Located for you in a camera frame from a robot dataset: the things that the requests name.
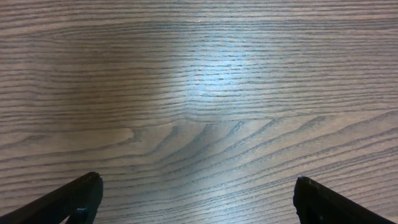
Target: wood grain pattern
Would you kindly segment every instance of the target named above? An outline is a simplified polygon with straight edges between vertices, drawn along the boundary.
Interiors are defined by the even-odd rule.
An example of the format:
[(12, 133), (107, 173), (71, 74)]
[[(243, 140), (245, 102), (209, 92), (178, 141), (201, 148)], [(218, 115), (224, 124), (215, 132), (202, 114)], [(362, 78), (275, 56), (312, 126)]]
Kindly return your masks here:
[(0, 2), (0, 215), (89, 172), (97, 223), (398, 222), (398, 3)]

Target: wooden surface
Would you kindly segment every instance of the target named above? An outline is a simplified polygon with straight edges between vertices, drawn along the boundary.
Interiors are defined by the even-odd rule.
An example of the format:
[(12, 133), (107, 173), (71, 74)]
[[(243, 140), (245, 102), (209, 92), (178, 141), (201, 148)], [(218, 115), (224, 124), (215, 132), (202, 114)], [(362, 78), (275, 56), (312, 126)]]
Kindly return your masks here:
[(398, 222), (395, 0), (0, 2), (0, 215), (89, 172), (96, 223)]

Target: black plastic part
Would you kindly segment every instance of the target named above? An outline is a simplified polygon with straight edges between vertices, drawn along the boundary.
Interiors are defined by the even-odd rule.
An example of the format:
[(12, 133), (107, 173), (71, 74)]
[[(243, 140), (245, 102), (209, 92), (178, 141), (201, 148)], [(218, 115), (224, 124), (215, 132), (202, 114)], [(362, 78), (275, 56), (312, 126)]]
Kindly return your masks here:
[(293, 204), (301, 224), (394, 224), (308, 177), (297, 179)]
[(103, 181), (90, 172), (63, 187), (0, 217), (3, 224), (92, 224), (103, 197)]

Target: wood grain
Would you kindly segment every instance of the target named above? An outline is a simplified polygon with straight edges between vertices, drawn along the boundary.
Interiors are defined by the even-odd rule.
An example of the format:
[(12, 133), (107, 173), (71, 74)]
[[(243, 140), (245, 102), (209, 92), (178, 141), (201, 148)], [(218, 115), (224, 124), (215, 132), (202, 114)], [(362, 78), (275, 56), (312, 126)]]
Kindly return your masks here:
[(96, 223), (398, 222), (398, 3), (0, 2), (0, 215), (86, 172)]

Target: black object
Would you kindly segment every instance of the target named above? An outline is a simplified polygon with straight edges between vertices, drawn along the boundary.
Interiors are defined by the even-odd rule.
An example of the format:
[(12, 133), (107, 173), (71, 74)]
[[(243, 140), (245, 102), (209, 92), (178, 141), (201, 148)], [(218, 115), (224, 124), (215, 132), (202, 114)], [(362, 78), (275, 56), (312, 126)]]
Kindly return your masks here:
[(0, 224), (92, 224), (103, 196), (103, 181), (90, 172), (0, 217)]
[(308, 177), (299, 177), (293, 204), (301, 224), (394, 224)]

